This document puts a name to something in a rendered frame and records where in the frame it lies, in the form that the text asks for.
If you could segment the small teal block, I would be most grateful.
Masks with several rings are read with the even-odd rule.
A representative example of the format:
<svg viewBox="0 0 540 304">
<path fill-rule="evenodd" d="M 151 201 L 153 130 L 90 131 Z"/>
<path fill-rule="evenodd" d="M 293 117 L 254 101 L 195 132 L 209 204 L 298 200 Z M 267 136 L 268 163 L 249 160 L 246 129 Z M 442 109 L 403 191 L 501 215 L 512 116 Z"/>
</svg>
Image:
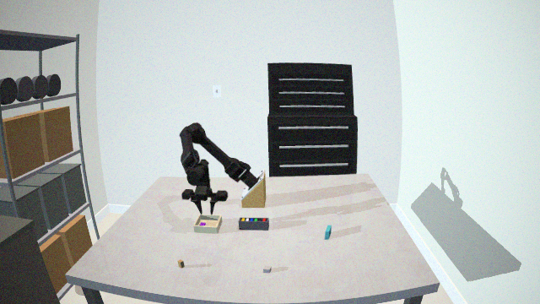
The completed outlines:
<svg viewBox="0 0 540 304">
<path fill-rule="evenodd" d="M 327 229 L 326 229 L 326 236 L 325 236 L 325 239 L 324 240 L 328 240 L 330 238 L 330 235 L 331 235 L 331 228 L 332 228 L 332 225 L 328 225 L 327 226 Z"/>
</svg>

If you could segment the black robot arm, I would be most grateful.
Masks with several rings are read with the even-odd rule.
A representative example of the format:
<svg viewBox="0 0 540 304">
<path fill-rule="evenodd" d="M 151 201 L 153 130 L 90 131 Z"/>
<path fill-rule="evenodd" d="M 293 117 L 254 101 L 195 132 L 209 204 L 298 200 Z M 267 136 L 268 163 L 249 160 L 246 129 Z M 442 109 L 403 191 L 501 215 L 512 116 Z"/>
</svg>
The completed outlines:
<svg viewBox="0 0 540 304">
<path fill-rule="evenodd" d="M 235 181 L 244 182 L 248 186 L 247 190 L 257 184 L 260 177 L 256 178 L 249 172 L 251 167 L 236 158 L 229 157 L 217 144 L 211 139 L 208 139 L 205 130 L 199 123 L 195 122 L 185 127 L 180 132 L 180 138 L 183 148 L 181 163 L 184 167 L 184 172 L 187 174 L 186 179 L 188 183 L 192 186 L 197 186 L 194 192 L 196 200 L 207 201 L 208 197 L 212 197 L 213 190 L 208 184 L 204 186 L 198 185 L 201 181 L 209 179 L 210 175 L 207 160 L 199 160 L 199 153 L 193 148 L 193 144 L 200 144 L 206 149 L 209 154 L 224 166 L 224 172 Z"/>
</svg>

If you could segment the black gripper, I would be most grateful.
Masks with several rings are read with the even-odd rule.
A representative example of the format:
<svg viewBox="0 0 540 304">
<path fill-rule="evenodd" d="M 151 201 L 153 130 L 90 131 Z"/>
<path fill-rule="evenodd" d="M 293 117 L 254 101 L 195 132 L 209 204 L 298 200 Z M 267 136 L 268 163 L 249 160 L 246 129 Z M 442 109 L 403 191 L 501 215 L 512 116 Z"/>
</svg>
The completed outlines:
<svg viewBox="0 0 540 304">
<path fill-rule="evenodd" d="M 204 185 L 208 184 L 209 187 L 210 187 L 210 182 L 211 181 L 210 181 L 210 178 L 209 178 L 207 180 L 201 181 L 198 185 L 199 186 L 204 186 Z M 195 196 L 195 193 L 194 193 L 193 189 L 185 189 L 184 192 L 181 194 L 181 196 L 182 196 L 182 199 L 185 199 L 185 200 L 189 200 L 191 198 L 192 199 L 191 202 L 193 202 L 197 206 L 200 214 L 203 214 L 201 201 L 196 200 L 196 196 Z M 212 195 L 212 197 L 210 199 L 210 203 L 211 203 L 210 214 L 213 214 L 213 210 L 214 210 L 213 207 L 214 207 L 215 203 L 224 202 L 224 201 L 227 200 L 227 198 L 228 198 L 228 194 L 227 194 L 226 191 L 218 190 L 216 193 L 213 193 L 213 195 Z"/>
</svg>

